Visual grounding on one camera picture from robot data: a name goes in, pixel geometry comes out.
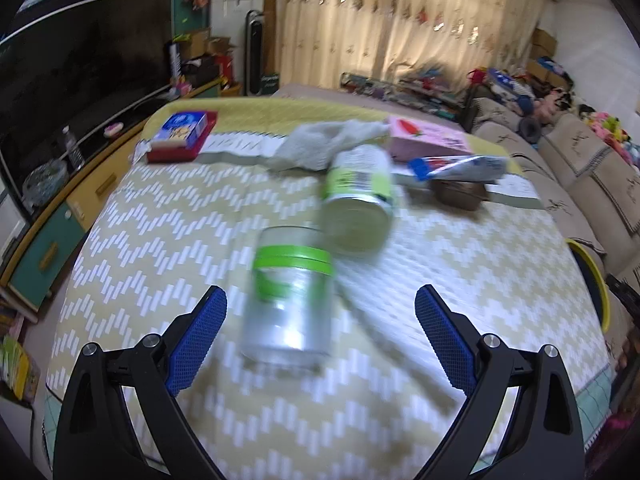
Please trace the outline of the white cloth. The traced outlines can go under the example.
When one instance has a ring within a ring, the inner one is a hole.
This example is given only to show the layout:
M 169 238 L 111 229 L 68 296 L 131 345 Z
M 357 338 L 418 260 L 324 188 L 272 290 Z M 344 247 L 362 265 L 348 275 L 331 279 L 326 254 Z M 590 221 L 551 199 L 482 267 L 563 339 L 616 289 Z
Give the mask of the white cloth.
M 277 171 L 295 168 L 326 170 L 338 153 L 384 140 L 389 133 L 387 122 L 364 122 L 358 119 L 301 125 L 267 158 L 267 166 Z

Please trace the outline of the patterned tablecloth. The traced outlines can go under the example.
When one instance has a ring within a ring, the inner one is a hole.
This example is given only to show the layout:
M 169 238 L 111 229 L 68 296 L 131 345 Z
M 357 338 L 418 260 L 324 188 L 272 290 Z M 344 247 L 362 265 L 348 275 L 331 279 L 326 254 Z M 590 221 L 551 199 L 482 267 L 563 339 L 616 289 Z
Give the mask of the patterned tablecloth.
M 58 479 L 582 479 L 608 414 L 567 236 L 510 165 L 440 204 L 364 146 L 274 171 L 295 128 L 374 110 L 196 99 L 194 162 L 140 148 L 90 229 L 47 387 Z

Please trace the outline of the clear jar with green band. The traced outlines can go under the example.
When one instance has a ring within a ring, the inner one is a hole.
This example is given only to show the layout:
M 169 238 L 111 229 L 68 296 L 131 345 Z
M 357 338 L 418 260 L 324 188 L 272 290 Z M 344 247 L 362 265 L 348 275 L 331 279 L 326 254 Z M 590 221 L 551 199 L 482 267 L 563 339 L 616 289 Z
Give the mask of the clear jar with green band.
M 331 352 L 333 298 L 332 258 L 321 231 L 263 230 L 250 269 L 243 356 L 277 367 L 320 365 Z

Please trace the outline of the beige sofa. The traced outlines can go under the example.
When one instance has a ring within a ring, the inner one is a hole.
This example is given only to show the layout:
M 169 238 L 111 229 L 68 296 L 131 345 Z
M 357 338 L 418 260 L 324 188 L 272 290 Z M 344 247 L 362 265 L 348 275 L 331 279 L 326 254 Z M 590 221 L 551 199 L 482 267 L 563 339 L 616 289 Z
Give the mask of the beige sofa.
M 512 110 L 476 98 L 463 125 L 511 155 L 563 236 L 588 247 L 601 271 L 638 288 L 638 172 L 572 114 L 553 119 L 536 145 L 518 134 L 520 122 Z

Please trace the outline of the yellow rimmed black bin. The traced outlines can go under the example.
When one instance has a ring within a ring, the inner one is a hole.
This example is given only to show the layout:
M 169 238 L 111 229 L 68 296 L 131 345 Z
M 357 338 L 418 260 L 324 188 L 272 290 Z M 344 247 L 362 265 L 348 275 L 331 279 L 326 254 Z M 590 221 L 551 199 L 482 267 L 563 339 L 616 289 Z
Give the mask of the yellow rimmed black bin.
M 611 324 L 611 301 L 608 296 L 608 286 L 606 286 L 596 260 L 591 257 L 587 247 L 571 238 L 566 240 L 566 244 L 578 265 L 582 279 L 585 281 L 602 333 L 606 334 Z

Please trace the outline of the wooden tv cabinet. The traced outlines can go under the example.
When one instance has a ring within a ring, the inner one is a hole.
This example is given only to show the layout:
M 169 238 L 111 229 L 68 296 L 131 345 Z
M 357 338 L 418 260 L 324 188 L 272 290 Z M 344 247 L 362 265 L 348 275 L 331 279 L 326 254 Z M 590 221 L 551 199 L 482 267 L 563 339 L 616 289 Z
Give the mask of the wooden tv cabinet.
M 1 295 L 32 322 L 86 237 L 111 192 L 128 172 L 146 122 L 108 142 L 70 177 L 1 260 Z

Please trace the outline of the pink strawberry milk carton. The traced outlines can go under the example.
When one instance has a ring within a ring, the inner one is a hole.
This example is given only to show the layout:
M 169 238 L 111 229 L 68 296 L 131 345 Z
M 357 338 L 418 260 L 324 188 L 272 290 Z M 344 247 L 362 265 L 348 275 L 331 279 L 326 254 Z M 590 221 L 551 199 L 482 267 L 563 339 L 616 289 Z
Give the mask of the pink strawberry milk carton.
M 392 159 L 408 162 L 417 157 L 472 154 L 463 132 L 413 118 L 390 116 L 390 137 L 386 144 Z

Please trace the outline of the pile of plush toys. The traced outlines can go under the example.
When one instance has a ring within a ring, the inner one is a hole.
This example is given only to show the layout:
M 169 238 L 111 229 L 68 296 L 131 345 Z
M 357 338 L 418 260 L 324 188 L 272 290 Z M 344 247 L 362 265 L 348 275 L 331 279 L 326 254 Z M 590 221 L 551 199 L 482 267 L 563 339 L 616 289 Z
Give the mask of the pile of plush toys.
M 533 148 L 561 116 L 570 114 L 628 165 L 639 166 L 639 145 L 620 118 L 596 110 L 576 94 L 574 80 L 552 58 L 530 60 L 524 72 L 510 75 L 490 68 L 474 98 L 476 119 L 493 120 L 523 138 Z

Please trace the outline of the brown small box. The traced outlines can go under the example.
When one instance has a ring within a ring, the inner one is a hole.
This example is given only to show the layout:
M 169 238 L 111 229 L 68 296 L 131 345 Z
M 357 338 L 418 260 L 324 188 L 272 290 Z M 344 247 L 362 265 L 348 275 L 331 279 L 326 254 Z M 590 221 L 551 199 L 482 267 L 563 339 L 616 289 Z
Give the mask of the brown small box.
M 486 185 L 480 182 L 435 180 L 430 189 L 439 203 L 465 211 L 476 211 L 489 200 Z

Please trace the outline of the red and blue box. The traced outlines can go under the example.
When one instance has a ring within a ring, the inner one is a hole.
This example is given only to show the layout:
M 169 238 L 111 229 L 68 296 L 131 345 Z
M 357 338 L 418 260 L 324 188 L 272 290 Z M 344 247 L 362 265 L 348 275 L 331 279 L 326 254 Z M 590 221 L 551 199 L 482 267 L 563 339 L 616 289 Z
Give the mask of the red and blue box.
M 146 160 L 150 164 L 193 162 L 216 125 L 218 114 L 190 110 L 172 114 L 152 136 Z

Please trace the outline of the black television screen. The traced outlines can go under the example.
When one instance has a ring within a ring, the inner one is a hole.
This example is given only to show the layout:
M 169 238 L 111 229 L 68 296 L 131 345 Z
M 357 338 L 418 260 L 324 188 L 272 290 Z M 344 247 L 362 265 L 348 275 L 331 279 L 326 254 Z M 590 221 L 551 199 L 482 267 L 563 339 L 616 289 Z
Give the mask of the black television screen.
M 85 160 L 103 129 L 167 88 L 172 0 L 85 0 L 37 18 L 1 43 L 1 175 L 21 214 L 28 176 L 66 159 L 63 131 Z

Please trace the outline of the glass ashtray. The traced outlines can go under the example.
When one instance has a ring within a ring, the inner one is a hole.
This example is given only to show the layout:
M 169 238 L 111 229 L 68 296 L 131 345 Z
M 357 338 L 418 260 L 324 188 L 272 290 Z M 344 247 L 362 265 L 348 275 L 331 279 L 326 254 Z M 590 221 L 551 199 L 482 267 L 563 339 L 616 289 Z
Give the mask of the glass ashtray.
M 23 183 L 24 200 L 32 209 L 41 208 L 66 185 L 66 163 L 52 159 L 32 171 Z

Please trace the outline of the black tower fan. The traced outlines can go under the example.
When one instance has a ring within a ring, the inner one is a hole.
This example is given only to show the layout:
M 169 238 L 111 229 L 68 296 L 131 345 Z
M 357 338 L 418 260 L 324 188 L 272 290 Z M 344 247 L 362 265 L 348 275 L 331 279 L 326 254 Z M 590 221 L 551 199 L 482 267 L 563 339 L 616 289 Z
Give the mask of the black tower fan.
M 264 14 L 257 10 L 250 10 L 245 20 L 244 47 L 244 90 L 247 96 L 262 94 L 262 44 L 264 43 L 265 23 Z

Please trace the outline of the green labelled white can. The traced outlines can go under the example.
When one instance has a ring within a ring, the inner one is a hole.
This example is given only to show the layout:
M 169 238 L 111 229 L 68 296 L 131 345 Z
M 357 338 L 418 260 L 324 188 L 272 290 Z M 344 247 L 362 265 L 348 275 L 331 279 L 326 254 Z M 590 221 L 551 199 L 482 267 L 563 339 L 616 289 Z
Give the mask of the green labelled white can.
M 326 173 L 321 225 L 328 244 L 350 256 L 380 250 L 394 220 L 392 161 L 385 150 L 361 144 L 336 154 Z

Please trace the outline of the white blue toothpaste tube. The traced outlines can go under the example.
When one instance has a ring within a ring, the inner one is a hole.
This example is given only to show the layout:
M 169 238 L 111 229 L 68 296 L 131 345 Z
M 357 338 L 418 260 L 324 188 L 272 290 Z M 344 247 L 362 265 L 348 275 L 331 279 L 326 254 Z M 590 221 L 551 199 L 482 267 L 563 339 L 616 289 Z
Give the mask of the white blue toothpaste tube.
M 491 183 L 506 174 L 508 159 L 494 155 L 417 157 L 408 162 L 408 167 L 420 182 Z

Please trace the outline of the beige curtains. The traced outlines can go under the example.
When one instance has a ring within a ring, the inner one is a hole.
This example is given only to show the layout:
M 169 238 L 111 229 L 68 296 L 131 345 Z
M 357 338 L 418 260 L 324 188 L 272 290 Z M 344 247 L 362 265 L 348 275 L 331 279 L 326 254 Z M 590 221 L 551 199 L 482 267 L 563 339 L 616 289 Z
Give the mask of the beige curtains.
M 520 64 L 550 0 L 277 0 L 285 84 L 335 89 L 350 73 L 396 82 L 435 67 L 460 89 L 471 70 Z

